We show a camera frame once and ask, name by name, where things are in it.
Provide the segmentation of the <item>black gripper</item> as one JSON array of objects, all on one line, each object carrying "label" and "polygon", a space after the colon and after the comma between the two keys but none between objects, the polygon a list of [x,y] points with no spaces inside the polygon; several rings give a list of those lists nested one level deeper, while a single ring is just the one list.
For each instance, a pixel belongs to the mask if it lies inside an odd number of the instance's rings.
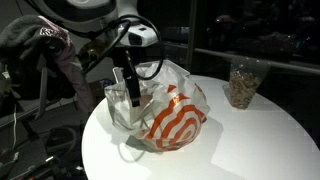
[{"label": "black gripper", "polygon": [[125,78],[125,83],[132,106],[138,107],[140,105],[141,97],[139,80],[137,77],[135,77],[135,74],[132,70],[132,65],[129,62],[129,59],[131,58],[129,50],[125,47],[116,47],[111,52],[111,58],[116,67],[123,69],[123,76]]}]

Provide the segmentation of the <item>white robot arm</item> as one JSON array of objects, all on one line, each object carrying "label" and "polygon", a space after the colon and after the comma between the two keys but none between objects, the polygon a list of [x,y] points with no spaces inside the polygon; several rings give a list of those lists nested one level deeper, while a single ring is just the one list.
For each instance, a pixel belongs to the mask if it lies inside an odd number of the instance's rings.
[{"label": "white robot arm", "polygon": [[[140,105],[139,80],[131,48],[146,47],[161,41],[157,29],[146,26],[148,20],[137,11],[137,0],[25,0],[36,12],[74,35],[90,39],[88,47],[80,50],[78,60],[87,74],[106,56],[122,69],[125,92],[131,105]],[[81,32],[65,23],[88,23],[100,19],[102,29]]]}]

